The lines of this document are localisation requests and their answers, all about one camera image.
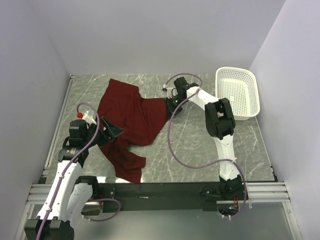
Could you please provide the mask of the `white plastic perforated basket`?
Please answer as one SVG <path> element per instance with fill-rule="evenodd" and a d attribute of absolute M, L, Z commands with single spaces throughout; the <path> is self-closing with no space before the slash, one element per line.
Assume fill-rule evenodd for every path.
<path fill-rule="evenodd" d="M 246 121 L 260 113 L 256 76 L 247 69 L 219 68 L 215 73 L 215 96 L 229 100 L 235 120 Z"/>

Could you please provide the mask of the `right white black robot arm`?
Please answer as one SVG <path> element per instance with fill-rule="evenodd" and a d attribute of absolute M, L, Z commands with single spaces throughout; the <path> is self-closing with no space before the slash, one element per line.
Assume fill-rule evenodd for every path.
<path fill-rule="evenodd" d="M 218 98 L 202 89 L 203 80 L 195 75 L 200 84 L 188 83 L 183 77 L 184 74 L 176 74 L 173 77 L 174 89 L 176 94 L 165 98 L 167 108 L 168 129 L 167 143 L 173 158 L 184 167 L 189 169 L 203 169 L 219 163 L 219 189 L 214 194 L 216 198 L 232 199 L 240 191 L 245 189 L 245 180 L 241 170 L 236 163 L 234 152 L 234 131 L 236 121 L 231 108 L 230 101 L 227 98 Z M 192 102 L 204 110 L 205 126 L 208 134 L 213 138 L 218 160 L 201 166 L 191 166 L 178 159 L 171 146 L 170 131 L 174 117 L 182 111 L 182 106 Z"/>

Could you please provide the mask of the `dark red t shirt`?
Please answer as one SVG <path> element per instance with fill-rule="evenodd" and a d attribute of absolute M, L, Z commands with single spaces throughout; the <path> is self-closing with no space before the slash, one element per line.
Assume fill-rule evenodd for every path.
<path fill-rule="evenodd" d="M 153 143 L 168 121 L 165 99 L 143 98 L 137 86 L 110 79 L 97 112 L 124 130 L 111 143 L 101 147 L 101 152 L 114 166 L 116 177 L 139 184 L 146 158 L 130 152 L 129 146 Z"/>

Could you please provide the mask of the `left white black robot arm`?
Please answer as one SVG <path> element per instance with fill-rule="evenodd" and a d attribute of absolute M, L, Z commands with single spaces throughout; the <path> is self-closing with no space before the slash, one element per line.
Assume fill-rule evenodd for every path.
<path fill-rule="evenodd" d="M 24 232 L 29 240 L 74 239 L 74 227 L 85 204 L 100 201 L 97 177 L 81 175 L 89 149 L 103 147 L 124 133 L 104 117 L 73 120 L 68 130 L 46 200 L 36 217 L 25 223 Z"/>

